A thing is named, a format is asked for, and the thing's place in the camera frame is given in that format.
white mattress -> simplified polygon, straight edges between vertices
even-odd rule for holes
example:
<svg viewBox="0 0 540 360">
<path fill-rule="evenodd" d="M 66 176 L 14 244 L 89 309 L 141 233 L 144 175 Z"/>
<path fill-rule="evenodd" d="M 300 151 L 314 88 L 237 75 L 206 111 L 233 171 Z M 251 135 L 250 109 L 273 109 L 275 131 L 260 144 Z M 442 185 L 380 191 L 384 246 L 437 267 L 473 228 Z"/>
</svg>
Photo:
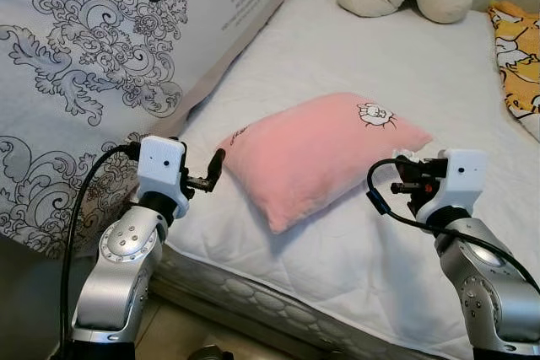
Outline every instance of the white mattress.
<svg viewBox="0 0 540 360">
<path fill-rule="evenodd" d="M 435 140 L 421 157 L 442 148 L 487 151 L 487 185 L 474 214 L 540 278 L 540 151 L 504 107 L 483 13 L 438 25 L 413 10 L 360 19 L 335 0 L 286 0 L 188 123 L 181 135 L 187 166 L 204 172 L 231 132 L 332 92 L 376 99 L 431 132 Z M 382 169 L 381 190 L 395 176 Z M 365 192 L 362 184 L 276 236 L 224 171 L 212 195 L 192 200 L 167 243 L 390 343 L 472 359 L 433 237 L 379 216 Z M 408 214 L 405 198 L 385 196 Z"/>
</svg>

bed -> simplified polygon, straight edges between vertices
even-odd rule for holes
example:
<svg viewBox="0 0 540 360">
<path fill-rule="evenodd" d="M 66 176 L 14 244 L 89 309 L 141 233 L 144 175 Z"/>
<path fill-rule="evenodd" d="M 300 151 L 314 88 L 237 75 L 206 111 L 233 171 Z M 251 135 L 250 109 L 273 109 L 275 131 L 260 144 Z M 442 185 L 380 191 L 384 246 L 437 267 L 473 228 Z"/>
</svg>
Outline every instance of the bed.
<svg viewBox="0 0 540 360">
<path fill-rule="evenodd" d="M 440 25 L 414 6 L 360 19 L 336 0 L 0 0 L 0 10 L 0 233 L 29 249 L 61 257 L 89 167 L 126 138 L 180 132 L 199 174 L 232 132 L 349 92 L 432 134 L 421 158 L 486 151 L 475 215 L 540 278 L 538 143 L 505 108 L 486 13 Z M 387 191 L 396 176 L 375 180 Z M 84 200 L 80 255 L 95 253 L 136 185 L 134 162 L 104 165 Z M 152 289 L 297 358 L 472 358 L 433 238 L 379 216 L 365 192 L 275 235 L 225 170 L 170 228 Z"/>
<path fill-rule="evenodd" d="M 538 278 L 538 143 L 501 103 L 494 56 L 486 13 L 440 25 L 414 8 L 358 19 L 335 0 L 285 0 L 192 112 L 181 134 L 187 164 L 203 172 L 231 132 L 318 95 L 377 99 L 434 136 L 421 157 L 444 148 L 488 153 L 474 214 Z M 396 176 L 382 170 L 376 180 L 388 190 Z M 184 305 L 185 294 L 200 298 L 218 312 L 352 358 L 473 358 L 433 238 L 379 216 L 365 192 L 363 183 L 273 235 L 226 170 L 214 193 L 195 198 L 171 227 L 153 290 Z M 386 196 L 407 215 L 405 200 Z"/>
</svg>

